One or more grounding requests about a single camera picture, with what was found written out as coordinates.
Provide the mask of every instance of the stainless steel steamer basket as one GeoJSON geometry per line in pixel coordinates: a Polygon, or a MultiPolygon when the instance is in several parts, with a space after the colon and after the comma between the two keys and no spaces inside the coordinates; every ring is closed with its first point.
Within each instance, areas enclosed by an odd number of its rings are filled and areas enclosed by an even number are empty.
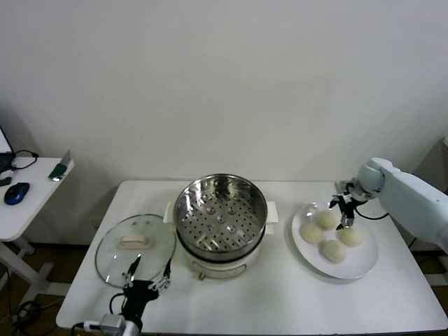
{"type": "Polygon", "coordinates": [[[195,257],[228,263],[247,256],[265,233],[266,200],[245,178],[214,174],[192,182],[177,197],[179,241],[195,257]]]}

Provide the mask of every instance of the steamed bun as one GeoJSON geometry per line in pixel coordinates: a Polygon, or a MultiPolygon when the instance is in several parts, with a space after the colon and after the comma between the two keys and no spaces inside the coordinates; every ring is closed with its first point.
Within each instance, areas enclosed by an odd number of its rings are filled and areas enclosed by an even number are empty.
{"type": "Polygon", "coordinates": [[[336,228],[339,223],[337,215],[331,210],[320,211],[316,215],[317,224],[324,230],[331,230],[336,228]]]}
{"type": "Polygon", "coordinates": [[[318,244],[323,241],[322,229],[314,223],[306,223],[300,227],[300,235],[310,244],[318,244]]]}
{"type": "Polygon", "coordinates": [[[348,246],[357,247],[364,242],[364,234],[359,227],[348,227],[338,233],[341,242],[348,246]]]}
{"type": "Polygon", "coordinates": [[[322,254],[329,261],[334,263],[342,263],[347,258],[347,249],[337,240],[328,240],[322,243],[322,254]]]}

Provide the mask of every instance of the white plate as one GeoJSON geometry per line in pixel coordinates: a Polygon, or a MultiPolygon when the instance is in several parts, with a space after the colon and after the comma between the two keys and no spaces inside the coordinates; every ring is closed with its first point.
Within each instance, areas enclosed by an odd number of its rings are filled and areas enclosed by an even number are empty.
{"type": "MultiPolygon", "coordinates": [[[[295,245],[311,265],[325,274],[339,279],[359,279],[365,276],[373,269],[377,262],[378,245],[370,230],[361,220],[357,220],[354,225],[363,231],[365,241],[358,247],[346,246],[347,258],[339,264],[323,257],[319,252],[319,245],[312,245],[303,240],[299,233],[300,226],[307,223],[307,221],[312,221],[317,212],[324,209],[328,209],[328,203],[312,203],[300,208],[294,216],[291,225],[295,245]]],[[[334,211],[338,217],[341,216],[337,206],[331,211],[334,211]]],[[[325,231],[325,240],[331,239],[337,239],[339,241],[336,229],[325,231]]]]}

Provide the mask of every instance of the glass lid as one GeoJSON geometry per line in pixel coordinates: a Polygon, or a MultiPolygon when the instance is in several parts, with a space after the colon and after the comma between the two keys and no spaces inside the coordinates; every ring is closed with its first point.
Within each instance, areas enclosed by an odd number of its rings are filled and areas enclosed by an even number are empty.
{"type": "Polygon", "coordinates": [[[98,245],[95,266],[108,284],[122,288],[127,280],[151,280],[161,274],[176,248],[176,235],[162,217],[126,218],[98,245]]]}

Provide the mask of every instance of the white wall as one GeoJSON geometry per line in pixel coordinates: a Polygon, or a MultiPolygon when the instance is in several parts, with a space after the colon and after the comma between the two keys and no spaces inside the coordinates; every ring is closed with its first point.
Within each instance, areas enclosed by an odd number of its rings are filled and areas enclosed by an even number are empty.
{"type": "Polygon", "coordinates": [[[0,2],[0,123],[76,171],[28,231],[87,243],[125,179],[414,171],[448,133],[448,1],[0,2]]]}

